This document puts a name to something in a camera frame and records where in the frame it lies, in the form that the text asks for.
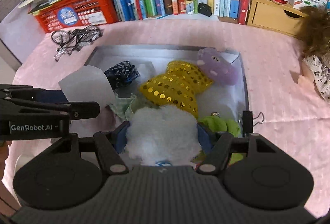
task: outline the person's arm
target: person's arm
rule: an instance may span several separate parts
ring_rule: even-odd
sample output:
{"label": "person's arm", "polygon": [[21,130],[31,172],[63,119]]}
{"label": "person's arm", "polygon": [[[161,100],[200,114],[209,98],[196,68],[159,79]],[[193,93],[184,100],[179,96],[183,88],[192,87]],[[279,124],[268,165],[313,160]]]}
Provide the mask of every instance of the person's arm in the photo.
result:
{"label": "person's arm", "polygon": [[[2,180],[5,171],[5,160],[8,158],[11,141],[5,141],[0,147],[0,179]],[[19,209],[19,204],[11,193],[6,189],[2,181],[0,181],[0,213],[11,216]]]}

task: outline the ribbed black surface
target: ribbed black surface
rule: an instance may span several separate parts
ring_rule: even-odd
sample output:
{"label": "ribbed black surface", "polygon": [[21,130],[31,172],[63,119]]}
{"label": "ribbed black surface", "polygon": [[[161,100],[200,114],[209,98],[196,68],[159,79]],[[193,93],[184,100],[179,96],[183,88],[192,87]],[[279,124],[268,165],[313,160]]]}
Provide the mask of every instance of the ribbed black surface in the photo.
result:
{"label": "ribbed black surface", "polygon": [[82,205],[62,211],[24,207],[12,219],[18,224],[308,224],[314,217],[302,207],[263,211],[242,205],[217,178],[188,166],[140,166],[110,177]]}

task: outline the wooden box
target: wooden box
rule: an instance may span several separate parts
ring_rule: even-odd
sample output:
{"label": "wooden box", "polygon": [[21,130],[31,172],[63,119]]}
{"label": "wooden box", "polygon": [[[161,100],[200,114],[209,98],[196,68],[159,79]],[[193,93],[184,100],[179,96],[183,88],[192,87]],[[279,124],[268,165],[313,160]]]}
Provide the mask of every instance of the wooden box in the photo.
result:
{"label": "wooden box", "polygon": [[279,5],[271,0],[252,0],[247,25],[261,27],[292,37],[298,37],[301,22],[306,14],[290,4]]}

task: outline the pink tablecloth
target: pink tablecloth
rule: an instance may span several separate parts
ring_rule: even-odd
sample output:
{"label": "pink tablecloth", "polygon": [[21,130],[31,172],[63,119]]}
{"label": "pink tablecloth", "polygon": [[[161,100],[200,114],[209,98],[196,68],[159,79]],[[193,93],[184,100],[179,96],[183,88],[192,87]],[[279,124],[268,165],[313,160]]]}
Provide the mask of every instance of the pink tablecloth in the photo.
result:
{"label": "pink tablecloth", "polygon": [[[118,44],[171,44],[234,49],[242,53],[250,109],[265,114],[255,127],[313,174],[315,186],[306,207],[324,215],[330,200],[330,107],[317,93],[297,84],[300,73],[299,41],[285,35],[242,25],[203,20],[148,20],[102,26],[104,35],[55,63],[50,35],[37,46],[17,71],[15,84],[59,89],[58,81],[84,65],[94,46]],[[7,161],[4,183],[11,180],[17,156],[33,148],[42,151],[48,141],[14,142]]]}

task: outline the yellow sequined pillow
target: yellow sequined pillow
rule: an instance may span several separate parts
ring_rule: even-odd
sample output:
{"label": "yellow sequined pillow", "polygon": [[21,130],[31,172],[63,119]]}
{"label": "yellow sequined pillow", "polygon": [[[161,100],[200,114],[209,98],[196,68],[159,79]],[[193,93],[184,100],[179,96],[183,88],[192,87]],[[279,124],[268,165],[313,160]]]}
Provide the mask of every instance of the yellow sequined pillow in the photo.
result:
{"label": "yellow sequined pillow", "polygon": [[213,83],[197,66],[186,61],[171,61],[167,64],[166,72],[189,81],[197,94],[204,92]]}
{"label": "yellow sequined pillow", "polygon": [[164,73],[143,83],[140,91],[156,105],[173,104],[198,117],[194,89],[184,78]]}

